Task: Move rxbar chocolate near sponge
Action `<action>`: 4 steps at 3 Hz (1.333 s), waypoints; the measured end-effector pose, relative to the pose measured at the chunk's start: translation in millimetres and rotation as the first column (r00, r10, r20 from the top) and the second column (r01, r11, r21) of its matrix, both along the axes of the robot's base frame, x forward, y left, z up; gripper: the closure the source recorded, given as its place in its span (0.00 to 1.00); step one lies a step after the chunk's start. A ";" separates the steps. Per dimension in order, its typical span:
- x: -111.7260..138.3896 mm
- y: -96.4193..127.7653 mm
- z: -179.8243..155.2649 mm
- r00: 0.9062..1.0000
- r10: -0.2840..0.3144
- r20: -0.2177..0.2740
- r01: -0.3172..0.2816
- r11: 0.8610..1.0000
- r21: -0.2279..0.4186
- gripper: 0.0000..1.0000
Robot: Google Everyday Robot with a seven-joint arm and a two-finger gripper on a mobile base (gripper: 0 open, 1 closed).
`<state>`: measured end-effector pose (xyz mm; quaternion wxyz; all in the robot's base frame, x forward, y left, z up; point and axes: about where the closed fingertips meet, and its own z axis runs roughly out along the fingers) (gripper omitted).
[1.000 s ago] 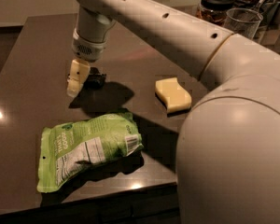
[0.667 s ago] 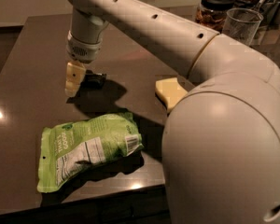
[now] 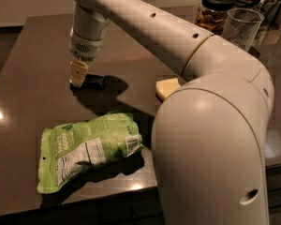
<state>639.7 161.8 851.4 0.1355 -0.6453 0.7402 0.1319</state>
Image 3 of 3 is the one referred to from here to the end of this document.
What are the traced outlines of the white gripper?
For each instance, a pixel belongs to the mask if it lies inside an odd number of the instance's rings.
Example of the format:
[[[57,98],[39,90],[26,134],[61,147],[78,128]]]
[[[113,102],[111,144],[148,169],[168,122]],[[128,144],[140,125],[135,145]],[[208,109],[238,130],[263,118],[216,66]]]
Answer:
[[[70,31],[69,49],[72,54],[86,62],[93,61],[100,53],[103,46],[104,33],[101,31],[76,31],[74,28]],[[75,87],[81,87],[88,66],[83,62],[70,63],[70,82]]]

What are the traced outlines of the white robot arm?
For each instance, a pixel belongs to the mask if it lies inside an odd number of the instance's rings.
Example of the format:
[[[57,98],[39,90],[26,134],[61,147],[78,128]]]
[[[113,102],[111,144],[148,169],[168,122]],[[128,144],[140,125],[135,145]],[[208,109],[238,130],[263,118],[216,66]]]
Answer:
[[[269,225],[266,130],[274,85],[225,39],[141,0],[74,0],[111,19],[185,80],[155,115],[166,225]]]

